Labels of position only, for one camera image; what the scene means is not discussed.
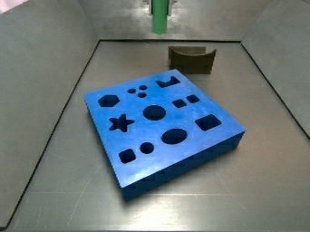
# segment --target gray metal floor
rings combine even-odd
[[[169,45],[217,49],[189,75],[247,128],[239,147],[128,203],[84,93],[167,70]],[[100,43],[8,230],[310,230],[310,143],[239,43]]]

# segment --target oval hole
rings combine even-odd
[[[187,138],[187,132],[183,129],[171,129],[161,135],[161,141],[167,144],[177,144]]]

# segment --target metal wall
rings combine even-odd
[[[177,0],[168,33],[151,32],[143,0],[80,0],[101,40],[240,41],[271,0]]]
[[[0,227],[96,45],[76,0],[30,0],[0,15]]]
[[[310,2],[274,0],[241,44],[310,137]]]

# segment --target hexagonal hole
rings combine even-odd
[[[120,102],[119,97],[116,95],[104,95],[97,103],[100,107],[113,107]]]

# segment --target square hole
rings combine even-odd
[[[172,104],[176,108],[181,108],[187,105],[181,99],[172,101]]]
[[[197,98],[196,95],[189,95],[189,96],[187,96],[187,100],[188,100],[189,103],[195,103],[195,102],[197,102],[200,99]]]
[[[221,122],[216,119],[216,117],[212,114],[195,120],[195,122],[203,131],[207,131],[208,129],[221,124]]]

